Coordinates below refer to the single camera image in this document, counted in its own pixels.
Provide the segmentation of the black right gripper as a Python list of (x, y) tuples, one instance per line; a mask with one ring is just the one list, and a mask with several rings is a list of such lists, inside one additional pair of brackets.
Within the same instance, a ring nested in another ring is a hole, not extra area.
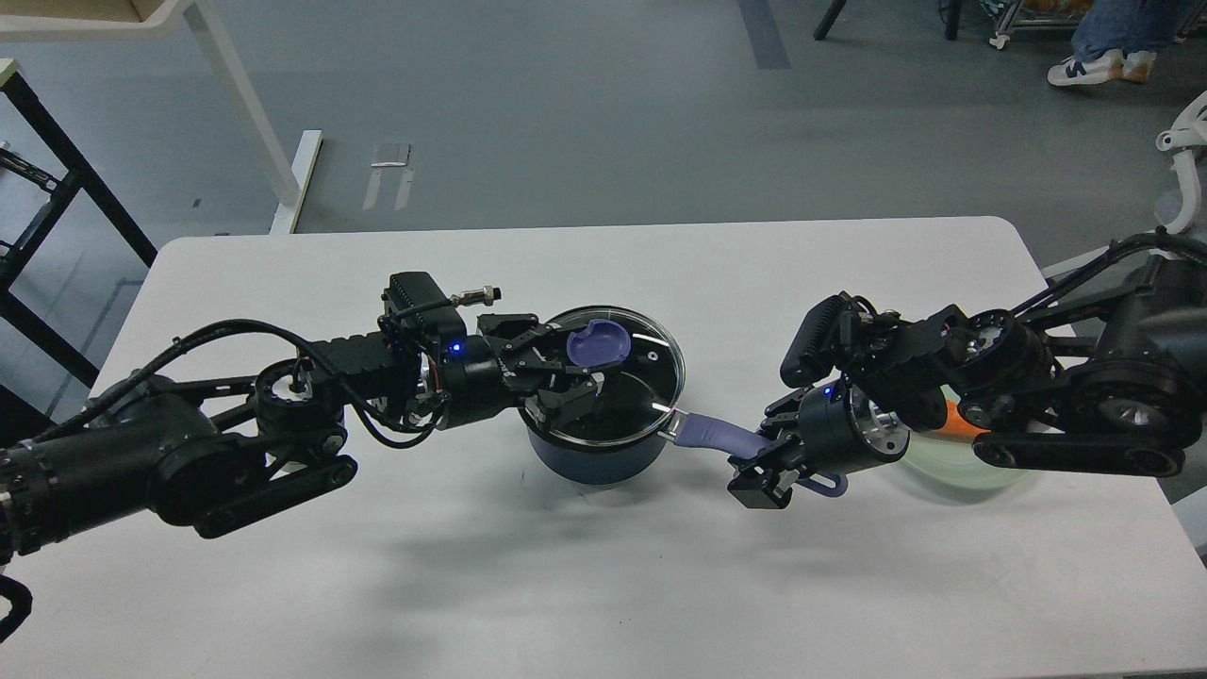
[(781, 469), (733, 461), (727, 490), (750, 510), (785, 510), (801, 472), (851, 474), (896, 463), (910, 435), (897, 414), (884, 411), (855, 384), (794, 390), (766, 406), (757, 431), (737, 426), (727, 450), (733, 458), (764, 458)]

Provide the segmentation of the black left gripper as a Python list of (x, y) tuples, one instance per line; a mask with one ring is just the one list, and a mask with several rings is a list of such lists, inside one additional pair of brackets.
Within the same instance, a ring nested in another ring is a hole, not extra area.
[(568, 434), (597, 404), (606, 371), (578, 371), (568, 359), (568, 330), (533, 314), (484, 314), (471, 335), (457, 312), (441, 314), (435, 330), (435, 384), (441, 431), (490, 420), (521, 405), (540, 433)]

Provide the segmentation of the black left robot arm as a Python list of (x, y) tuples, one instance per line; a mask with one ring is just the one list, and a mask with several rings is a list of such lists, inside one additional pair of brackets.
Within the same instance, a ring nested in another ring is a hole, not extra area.
[[(357, 472), (343, 453), (348, 411), (392, 450), (526, 400), (579, 420), (629, 353), (531, 314), (480, 315), (479, 327), (467, 334), (444, 308), (383, 314), (378, 330), (326, 343), (245, 320), (180, 336), (76, 417), (2, 452), (2, 563), (142, 510), (216, 538), (340, 488)], [(240, 334), (280, 336), (298, 355), (241, 377), (161, 374)]]

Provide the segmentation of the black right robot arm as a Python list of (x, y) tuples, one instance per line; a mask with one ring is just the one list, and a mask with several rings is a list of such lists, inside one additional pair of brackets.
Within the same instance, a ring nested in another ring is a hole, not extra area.
[(1167, 232), (1112, 242), (1010, 310), (922, 321), (846, 292), (801, 321), (751, 460), (729, 493), (780, 510), (801, 486), (839, 497), (947, 425), (947, 391), (1005, 469), (1171, 478), (1205, 428), (1205, 244)]

